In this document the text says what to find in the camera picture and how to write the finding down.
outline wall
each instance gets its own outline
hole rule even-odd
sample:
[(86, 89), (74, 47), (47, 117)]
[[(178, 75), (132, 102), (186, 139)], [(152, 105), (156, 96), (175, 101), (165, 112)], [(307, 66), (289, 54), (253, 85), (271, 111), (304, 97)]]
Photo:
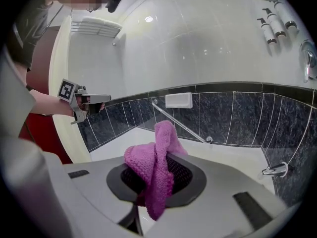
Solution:
[(70, 39), (68, 79), (85, 85), (88, 93), (126, 96), (119, 48), (113, 39), (73, 33)]
[(120, 32), (127, 94), (219, 81), (317, 88), (303, 82), (298, 61), (310, 39), (301, 20), (292, 11), (300, 31), (270, 48), (256, 21), (263, 7), (273, 10), (261, 0), (146, 0)]
[[(193, 93), (193, 108), (167, 109), (166, 94)], [(260, 83), (216, 83), (154, 91), (107, 103), (105, 110), (78, 124), (92, 152), (139, 127), (154, 131), (166, 117), (158, 106), (213, 144), (261, 147), (272, 167), (281, 162), (295, 169), (273, 179), (275, 193), (288, 206), (301, 201), (317, 166), (317, 102), (314, 91)], [(198, 141), (176, 125), (179, 138)]]

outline hand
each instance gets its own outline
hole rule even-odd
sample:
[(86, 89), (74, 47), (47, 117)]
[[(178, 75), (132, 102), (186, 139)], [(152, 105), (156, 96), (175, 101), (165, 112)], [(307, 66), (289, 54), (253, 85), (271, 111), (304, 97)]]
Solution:
[[(78, 106), (79, 106), (79, 108), (80, 108), (81, 110), (83, 110), (83, 111), (88, 111), (88, 110), (87, 110), (88, 105), (83, 104), (81, 96), (77, 96), (77, 97), (76, 97), (76, 100), (77, 100), (77, 104), (78, 104)], [(99, 112), (100, 112), (101, 110), (103, 110), (104, 108), (105, 108), (105, 104), (102, 103), (101, 106), (100, 106)]]
[[(77, 100), (78, 107), (79, 107), (81, 110), (83, 110), (83, 111), (88, 111), (88, 104), (87, 104), (87, 103), (86, 103), (86, 104), (83, 104), (83, 101), (82, 101), (81, 96), (76, 96), (76, 100)], [(72, 110), (72, 108), (71, 108), (71, 106), (69, 105), (69, 103), (66, 102), (66, 101), (63, 101), (63, 100), (60, 100), (60, 101), (62, 101), (63, 104), (65, 104), (65, 107), (67, 108), (67, 111), (66, 111), (65, 115), (70, 116), (70, 117), (74, 117), (74, 111)], [(103, 110), (104, 108), (105, 108), (105, 104), (102, 103), (99, 112), (100, 112), (101, 110)]]

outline person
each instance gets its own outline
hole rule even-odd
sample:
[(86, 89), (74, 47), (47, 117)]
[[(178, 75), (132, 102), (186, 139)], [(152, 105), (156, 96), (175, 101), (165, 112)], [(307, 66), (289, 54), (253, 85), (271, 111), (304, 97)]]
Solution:
[[(40, 93), (26, 83), (27, 72), (32, 69), (32, 56), (35, 46), (46, 29), (48, 11), (54, 1), (75, 9), (86, 9), (89, 11), (99, 8), (102, 3), (106, 3), (106, 0), (30, 0), (9, 33), (6, 46), (14, 61), (18, 76), (36, 100), (31, 112), (72, 117), (73, 110), (68, 102), (55, 96)], [(81, 97), (77, 97), (77, 103), (79, 107), (85, 109), (86, 105), (83, 105)]]

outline person's arm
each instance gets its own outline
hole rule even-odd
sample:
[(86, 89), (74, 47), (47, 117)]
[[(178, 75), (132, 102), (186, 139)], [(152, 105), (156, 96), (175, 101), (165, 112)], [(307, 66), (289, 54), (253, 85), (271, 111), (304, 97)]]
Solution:
[[(22, 80), (24, 86), (26, 86), (27, 67), (16, 62), (14, 64), (20, 79)], [(68, 102), (63, 101), (58, 97), (40, 93), (34, 89), (30, 91), (30, 94), (36, 100), (35, 106), (31, 110), (32, 113), (45, 115), (66, 115), (70, 117), (73, 116), (74, 111)]]

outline grab bar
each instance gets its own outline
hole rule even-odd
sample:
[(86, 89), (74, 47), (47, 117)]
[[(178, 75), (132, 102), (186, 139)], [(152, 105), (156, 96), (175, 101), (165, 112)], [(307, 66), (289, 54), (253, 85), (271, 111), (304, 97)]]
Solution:
[(186, 127), (184, 124), (182, 124), (180, 121), (176, 120), (174, 117), (172, 117), (169, 113), (165, 112), (163, 109), (159, 108), (157, 106), (158, 100), (154, 99), (152, 102), (152, 106), (155, 107), (158, 111), (160, 111), (163, 115), (165, 115), (166, 117), (168, 117), (169, 119), (171, 119), (174, 123), (178, 124), (179, 126), (181, 126), (184, 130), (186, 130), (188, 133), (192, 134), (195, 138), (197, 138), (199, 141), (202, 141), (205, 144), (211, 144), (212, 142), (212, 137), (208, 136), (206, 138), (206, 140), (204, 140), (202, 137), (200, 137), (199, 135), (197, 135), (195, 132), (193, 132), (191, 129), (189, 129), (188, 127)]

